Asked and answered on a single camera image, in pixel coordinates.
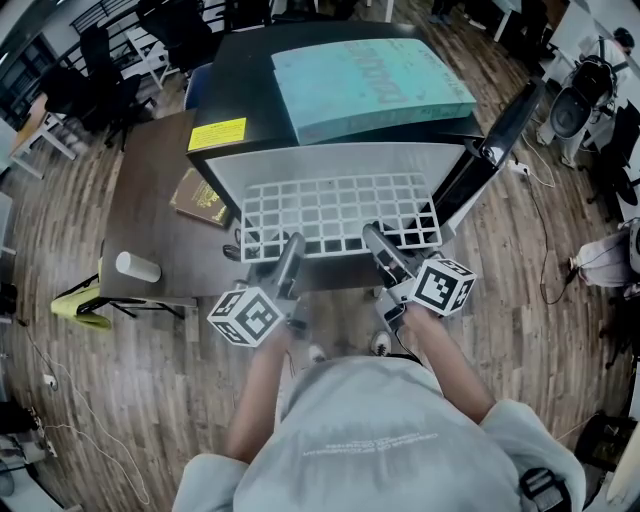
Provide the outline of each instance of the yellow label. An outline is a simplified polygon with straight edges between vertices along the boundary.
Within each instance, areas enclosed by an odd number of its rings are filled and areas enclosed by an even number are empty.
[[[189,151],[244,140],[246,124],[247,118],[242,117],[231,121],[198,126],[198,128],[194,128],[191,131]]]

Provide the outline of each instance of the white cylinder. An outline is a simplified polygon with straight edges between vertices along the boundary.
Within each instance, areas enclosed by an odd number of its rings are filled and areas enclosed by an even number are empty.
[[[158,265],[126,251],[118,254],[116,270],[121,274],[149,281],[150,283],[155,283],[162,275],[162,269]]]

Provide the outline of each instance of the white grid tray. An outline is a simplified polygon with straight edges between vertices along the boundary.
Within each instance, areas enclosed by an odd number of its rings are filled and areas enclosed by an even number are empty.
[[[368,223],[390,235],[399,249],[442,244],[422,174],[255,185],[246,189],[242,219],[242,261],[247,263],[277,260],[295,232],[305,237],[308,258],[367,253],[362,228]]]

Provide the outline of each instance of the person's right arm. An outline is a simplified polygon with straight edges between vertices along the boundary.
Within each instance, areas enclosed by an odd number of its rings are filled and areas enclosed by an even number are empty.
[[[444,397],[480,424],[496,401],[458,344],[433,313],[419,304],[408,304],[403,320],[429,359]]]

